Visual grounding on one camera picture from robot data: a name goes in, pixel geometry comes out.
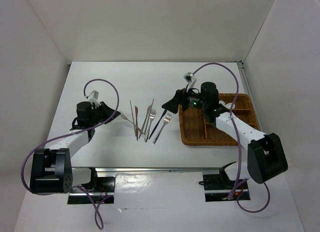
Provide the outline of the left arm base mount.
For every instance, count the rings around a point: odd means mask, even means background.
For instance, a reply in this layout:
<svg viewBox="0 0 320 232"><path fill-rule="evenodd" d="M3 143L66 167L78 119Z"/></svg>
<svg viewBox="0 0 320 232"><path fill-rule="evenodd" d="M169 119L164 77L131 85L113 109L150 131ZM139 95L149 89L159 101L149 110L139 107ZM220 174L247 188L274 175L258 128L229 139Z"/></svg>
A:
<svg viewBox="0 0 320 232"><path fill-rule="evenodd" d="M81 186L89 193L94 203L113 204L115 201L115 173L109 173L99 168L89 168L89 181ZM88 196L79 188L73 188L68 196L68 205L90 204Z"/></svg>

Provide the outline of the aluminium rail right side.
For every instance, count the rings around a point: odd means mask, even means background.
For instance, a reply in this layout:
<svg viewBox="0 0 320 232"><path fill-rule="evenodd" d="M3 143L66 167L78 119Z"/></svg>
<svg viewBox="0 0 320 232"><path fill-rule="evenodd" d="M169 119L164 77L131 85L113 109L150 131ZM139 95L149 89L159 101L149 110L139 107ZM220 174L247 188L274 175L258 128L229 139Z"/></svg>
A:
<svg viewBox="0 0 320 232"><path fill-rule="evenodd" d="M237 67L240 73L240 77L241 77L241 81L243 84L243 88L245 93L250 97L251 101L252 101L252 105L253 105L253 110L255 112L256 118L257 118L257 123L259 125L259 128L262 129L262 125L261 125L261 121L257 112L257 108L256 108L256 104L252 95L252 91L249 85L249 81L246 75L246 71L245 71L245 67L244 67L244 63L242 61L237 61Z"/></svg>

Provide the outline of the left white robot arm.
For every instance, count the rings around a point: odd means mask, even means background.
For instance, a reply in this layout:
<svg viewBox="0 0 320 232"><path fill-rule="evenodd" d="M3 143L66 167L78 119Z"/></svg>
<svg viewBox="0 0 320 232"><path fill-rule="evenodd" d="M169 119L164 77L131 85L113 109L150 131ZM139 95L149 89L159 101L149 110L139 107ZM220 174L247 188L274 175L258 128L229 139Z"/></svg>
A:
<svg viewBox="0 0 320 232"><path fill-rule="evenodd" d="M120 114L104 102L97 105L88 101L78 103L70 135L33 153L30 192L37 195L69 193L73 185L71 157L91 141L96 127L111 122Z"/></svg>

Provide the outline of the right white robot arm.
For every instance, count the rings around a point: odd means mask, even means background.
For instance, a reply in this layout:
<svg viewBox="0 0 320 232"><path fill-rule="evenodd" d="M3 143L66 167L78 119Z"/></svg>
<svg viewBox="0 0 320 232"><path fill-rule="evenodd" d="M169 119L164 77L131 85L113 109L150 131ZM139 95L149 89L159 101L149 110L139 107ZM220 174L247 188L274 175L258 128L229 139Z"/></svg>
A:
<svg viewBox="0 0 320 232"><path fill-rule="evenodd" d="M212 82L204 82L200 92L179 89L174 97L162 105L176 114L189 108L200 109L207 122L225 132L247 151L247 171L258 184L262 184L288 170L287 159L279 136L254 129L232 113L218 98L219 92Z"/></svg>

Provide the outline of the silver knife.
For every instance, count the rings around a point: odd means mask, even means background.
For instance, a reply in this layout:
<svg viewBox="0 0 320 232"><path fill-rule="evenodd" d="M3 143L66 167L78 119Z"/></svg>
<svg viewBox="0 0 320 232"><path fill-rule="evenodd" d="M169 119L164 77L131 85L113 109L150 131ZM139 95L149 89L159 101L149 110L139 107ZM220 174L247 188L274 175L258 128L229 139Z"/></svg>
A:
<svg viewBox="0 0 320 232"><path fill-rule="evenodd" d="M148 108L147 108L146 116L145 116L144 122L143 122L143 124L142 124L142 129L141 129L142 131L144 131L144 128L145 128L145 125L146 125L146 123L147 123L147 119L148 119L148 117L149 117L151 108L152 108L152 105L149 105Z"/></svg>

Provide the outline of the black knife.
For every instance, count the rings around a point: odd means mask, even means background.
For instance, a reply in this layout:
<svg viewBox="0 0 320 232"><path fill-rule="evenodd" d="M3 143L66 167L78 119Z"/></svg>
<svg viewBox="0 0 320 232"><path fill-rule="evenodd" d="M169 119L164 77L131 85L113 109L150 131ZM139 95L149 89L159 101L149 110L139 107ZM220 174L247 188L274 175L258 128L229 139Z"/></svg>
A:
<svg viewBox="0 0 320 232"><path fill-rule="evenodd" d="M158 125L159 125L159 123L160 123L160 121L161 121L161 119L163 118L163 116L166 114L166 112L167 112L167 110L164 110L163 111L163 113L162 113L162 115L160 116L160 118L159 118L159 120L158 120L158 122L156 123L156 125L154 126L154 128L153 128L153 130L152 130L152 132L151 132L151 134L149 135L149 139L152 137L152 135L154 134L154 132L155 132L155 130L156 130L156 128L158 127Z"/></svg>

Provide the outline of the copper brown knife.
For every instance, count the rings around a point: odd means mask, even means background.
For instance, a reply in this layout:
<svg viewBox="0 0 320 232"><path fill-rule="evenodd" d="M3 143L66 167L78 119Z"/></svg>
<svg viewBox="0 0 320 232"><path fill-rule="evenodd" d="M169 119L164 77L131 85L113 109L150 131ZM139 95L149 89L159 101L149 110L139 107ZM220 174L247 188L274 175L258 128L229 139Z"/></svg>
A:
<svg viewBox="0 0 320 232"><path fill-rule="evenodd" d="M136 125L136 140L139 140L139 130L138 130L138 112L139 109L137 106L134 106L134 111L135 111L135 125Z"/></svg>

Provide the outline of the lone silver fork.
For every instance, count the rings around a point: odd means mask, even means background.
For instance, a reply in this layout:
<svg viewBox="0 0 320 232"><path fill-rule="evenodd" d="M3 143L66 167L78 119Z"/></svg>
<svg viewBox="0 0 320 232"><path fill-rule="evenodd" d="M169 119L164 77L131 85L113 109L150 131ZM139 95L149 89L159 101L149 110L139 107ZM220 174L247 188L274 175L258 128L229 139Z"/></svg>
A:
<svg viewBox="0 0 320 232"><path fill-rule="evenodd" d="M121 116L122 119L130 122L130 123L133 125L133 122L132 122L131 120L129 120L128 117L126 117L122 112L120 112L120 116ZM142 131L139 127L138 127L138 130L139 130L139 132L140 132L141 134L144 134L143 131Z"/></svg>

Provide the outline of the white spoon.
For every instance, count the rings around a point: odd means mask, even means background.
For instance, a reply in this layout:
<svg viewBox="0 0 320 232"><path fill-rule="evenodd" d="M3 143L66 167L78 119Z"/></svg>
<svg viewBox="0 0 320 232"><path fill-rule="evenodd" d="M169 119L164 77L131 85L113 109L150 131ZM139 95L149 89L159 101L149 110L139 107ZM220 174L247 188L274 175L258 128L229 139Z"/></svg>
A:
<svg viewBox="0 0 320 232"><path fill-rule="evenodd" d="M233 104L232 103L225 103L224 101L220 100L219 103L226 107L227 109L231 109L233 107Z"/></svg>

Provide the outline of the aluminium rail front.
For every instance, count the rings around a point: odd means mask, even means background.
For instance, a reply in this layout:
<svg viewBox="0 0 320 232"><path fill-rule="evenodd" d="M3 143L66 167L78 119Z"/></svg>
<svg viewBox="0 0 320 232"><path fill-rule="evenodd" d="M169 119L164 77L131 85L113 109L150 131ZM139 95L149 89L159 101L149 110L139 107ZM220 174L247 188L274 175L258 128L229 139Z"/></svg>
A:
<svg viewBox="0 0 320 232"><path fill-rule="evenodd" d="M137 168L137 167L72 167L73 170L95 169L98 173L184 173L184 172L219 172L218 167L166 167L166 168Z"/></svg>

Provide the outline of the aluminium rail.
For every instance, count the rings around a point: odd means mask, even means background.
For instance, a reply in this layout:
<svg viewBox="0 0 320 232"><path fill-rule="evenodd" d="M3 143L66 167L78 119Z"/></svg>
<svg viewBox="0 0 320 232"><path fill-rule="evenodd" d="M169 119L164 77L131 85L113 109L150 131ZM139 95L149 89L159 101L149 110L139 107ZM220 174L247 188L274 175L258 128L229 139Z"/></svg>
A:
<svg viewBox="0 0 320 232"><path fill-rule="evenodd" d="M218 167L166 167L166 168L137 168L137 167L72 167L73 170L95 169L98 173L184 173L184 172L219 172Z"/></svg>
<svg viewBox="0 0 320 232"><path fill-rule="evenodd" d="M249 85L249 81L246 75L246 71L245 71L245 67L244 67L244 63L242 61L237 61L237 67L240 73L240 77L241 77L241 81L243 84L243 88L245 93L250 97L251 101L252 101L252 105L253 105L253 110L255 112L256 118L257 118L257 123L259 125L259 128L262 129L262 125L261 125L261 121L257 112L257 108L256 108L256 104L252 95L252 91Z"/></svg>

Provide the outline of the brown wicker divided tray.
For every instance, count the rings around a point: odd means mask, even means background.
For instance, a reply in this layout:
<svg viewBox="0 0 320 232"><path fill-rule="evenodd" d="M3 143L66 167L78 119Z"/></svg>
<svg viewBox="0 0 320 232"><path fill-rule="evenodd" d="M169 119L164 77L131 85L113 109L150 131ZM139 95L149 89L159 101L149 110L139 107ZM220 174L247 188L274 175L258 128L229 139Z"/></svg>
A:
<svg viewBox="0 0 320 232"><path fill-rule="evenodd" d="M255 129L259 129L257 116L250 97L240 93L232 111L235 116ZM178 107L181 141L188 146L237 146L237 142L225 132L209 124L201 110Z"/></svg>

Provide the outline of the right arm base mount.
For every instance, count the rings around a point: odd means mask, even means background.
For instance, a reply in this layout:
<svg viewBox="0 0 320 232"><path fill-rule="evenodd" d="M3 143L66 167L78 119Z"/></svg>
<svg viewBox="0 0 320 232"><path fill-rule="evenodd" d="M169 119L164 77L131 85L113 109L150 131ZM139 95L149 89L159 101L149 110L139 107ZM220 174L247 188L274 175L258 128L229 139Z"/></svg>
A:
<svg viewBox="0 0 320 232"><path fill-rule="evenodd" d="M230 180L225 169L235 162L224 165L219 168L217 174L203 174L202 181L198 182L204 188L204 197L206 202L224 202L228 201L228 195L231 192L235 181ZM250 193L247 182L240 185L233 197L232 201L236 201L239 195L240 200L250 200Z"/></svg>

